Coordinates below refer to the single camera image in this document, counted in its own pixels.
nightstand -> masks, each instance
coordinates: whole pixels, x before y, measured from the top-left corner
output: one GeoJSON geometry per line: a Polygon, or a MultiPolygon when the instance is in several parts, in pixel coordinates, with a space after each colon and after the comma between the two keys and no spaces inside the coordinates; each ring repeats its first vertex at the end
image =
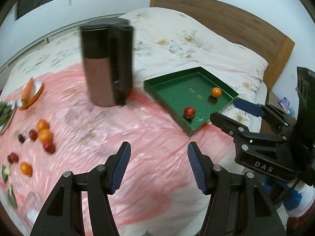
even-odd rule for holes
{"type": "MultiPolygon", "coordinates": [[[[284,112],[285,110],[280,106],[280,104],[278,103],[279,101],[280,101],[280,99],[272,91],[270,91],[267,94],[266,104],[273,105],[276,108],[278,108],[279,110],[284,112]]],[[[264,120],[262,120],[262,122],[261,122],[260,133],[275,135],[275,133],[272,131],[270,125],[267,124],[264,120]]]]}

coffee maker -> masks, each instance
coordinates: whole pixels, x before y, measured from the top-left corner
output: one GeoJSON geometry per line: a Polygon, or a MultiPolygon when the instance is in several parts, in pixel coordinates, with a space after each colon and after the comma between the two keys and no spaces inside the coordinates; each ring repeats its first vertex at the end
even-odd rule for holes
{"type": "Polygon", "coordinates": [[[133,27],[123,18],[80,26],[83,66],[92,103],[124,105],[132,88],[133,27]]]}

blue gripper pad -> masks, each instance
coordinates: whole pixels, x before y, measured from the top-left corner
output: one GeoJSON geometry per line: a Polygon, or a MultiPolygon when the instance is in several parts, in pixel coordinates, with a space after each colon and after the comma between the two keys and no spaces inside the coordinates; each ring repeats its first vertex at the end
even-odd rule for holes
{"type": "Polygon", "coordinates": [[[264,111],[259,105],[253,104],[241,98],[235,98],[233,104],[236,108],[241,109],[247,113],[250,113],[256,117],[263,117],[264,111]]]}
{"type": "Polygon", "coordinates": [[[198,189],[201,190],[203,194],[205,194],[208,191],[206,183],[206,174],[204,172],[204,169],[202,168],[201,162],[192,143],[188,144],[187,154],[195,176],[198,189]]]}
{"type": "Polygon", "coordinates": [[[130,156],[131,156],[130,144],[128,142],[124,142],[122,144],[122,147],[125,143],[126,143],[126,145],[124,146],[124,149],[120,153],[120,158],[119,158],[117,165],[114,168],[114,171],[112,174],[112,183],[111,183],[110,190],[113,194],[115,193],[116,190],[118,190],[120,188],[123,176],[125,174],[125,171],[126,171],[126,168],[127,168],[130,156]]]}

mattress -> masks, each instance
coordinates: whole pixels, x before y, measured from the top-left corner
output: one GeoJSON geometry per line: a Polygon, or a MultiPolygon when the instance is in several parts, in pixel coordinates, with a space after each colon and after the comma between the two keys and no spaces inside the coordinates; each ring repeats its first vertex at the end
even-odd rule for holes
{"type": "MultiPolygon", "coordinates": [[[[243,170],[234,162],[235,148],[230,136],[208,125],[189,138],[141,87],[146,79],[202,66],[229,84],[241,98],[264,103],[267,88],[262,79],[267,62],[177,11],[144,8],[123,17],[136,29],[133,53],[136,89],[126,106],[97,108],[89,103],[80,64],[78,32],[56,39],[24,57],[4,87],[1,97],[9,95],[7,99],[10,99],[17,97],[22,90],[19,87],[30,77],[39,77],[45,83],[41,98],[27,111],[17,112],[8,132],[0,138],[0,146],[10,146],[31,162],[36,171],[32,178],[25,178],[13,165],[9,178],[18,196],[16,213],[28,224],[26,230],[34,222],[31,214],[36,213],[35,206],[47,198],[63,171],[89,171],[100,158],[104,160],[113,154],[122,140],[130,141],[132,157],[121,189],[110,197],[120,235],[138,236],[148,232],[154,236],[192,236],[199,231],[208,197],[197,189],[189,167],[186,152],[190,141],[197,141],[204,154],[227,170],[234,173],[243,170]],[[59,104],[58,109],[52,101],[59,104]],[[19,122],[31,127],[40,118],[48,118],[52,123],[58,146],[54,156],[44,157],[34,149],[39,146],[18,145],[9,139],[21,127],[19,122]]],[[[247,125],[251,131],[259,131],[259,118],[233,105],[223,113],[247,125]]],[[[4,164],[6,156],[6,153],[0,154],[4,164]]],[[[86,235],[92,235],[86,196],[83,204],[86,235]]]]}

white bedsheet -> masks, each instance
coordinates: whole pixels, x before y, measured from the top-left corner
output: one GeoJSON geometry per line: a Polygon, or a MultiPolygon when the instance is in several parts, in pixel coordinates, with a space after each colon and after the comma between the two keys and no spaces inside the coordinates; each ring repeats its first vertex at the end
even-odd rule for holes
{"type": "MultiPolygon", "coordinates": [[[[233,44],[210,31],[193,18],[173,10],[144,8],[123,16],[135,27],[133,75],[134,85],[141,87],[143,81],[159,75],[202,66],[236,90],[241,98],[251,102],[264,103],[267,88],[262,84],[267,62],[253,51],[233,44]]],[[[80,62],[80,39],[78,32],[72,32],[32,52],[20,60],[12,70],[1,97],[7,96],[24,85],[30,77],[47,72],[59,72],[80,62]]],[[[224,114],[259,132],[261,119],[229,106],[224,114]]],[[[235,150],[224,157],[219,164],[234,173],[241,173],[243,167],[234,162],[235,150]]],[[[172,206],[162,216],[134,223],[119,229],[121,236],[138,236],[147,228],[156,235],[192,236],[201,227],[208,198],[200,195],[198,207],[188,207],[187,219],[177,220],[165,226],[178,213],[183,192],[195,194],[196,184],[178,189],[172,195],[172,206]]]]}

